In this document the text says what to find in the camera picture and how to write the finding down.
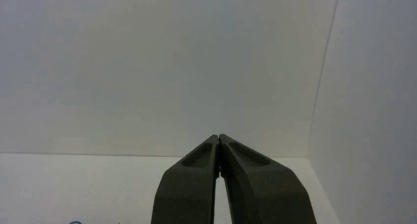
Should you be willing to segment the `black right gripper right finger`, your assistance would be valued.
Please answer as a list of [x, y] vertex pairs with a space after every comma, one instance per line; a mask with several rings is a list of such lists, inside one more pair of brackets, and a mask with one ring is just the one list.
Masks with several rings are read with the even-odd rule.
[[288, 167], [219, 136], [220, 174], [234, 224], [315, 224], [306, 188]]

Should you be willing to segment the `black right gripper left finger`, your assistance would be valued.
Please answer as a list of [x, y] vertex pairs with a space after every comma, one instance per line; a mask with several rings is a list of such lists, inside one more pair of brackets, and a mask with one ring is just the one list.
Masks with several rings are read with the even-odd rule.
[[164, 172], [151, 223], [212, 224], [218, 177], [219, 144], [214, 134]]

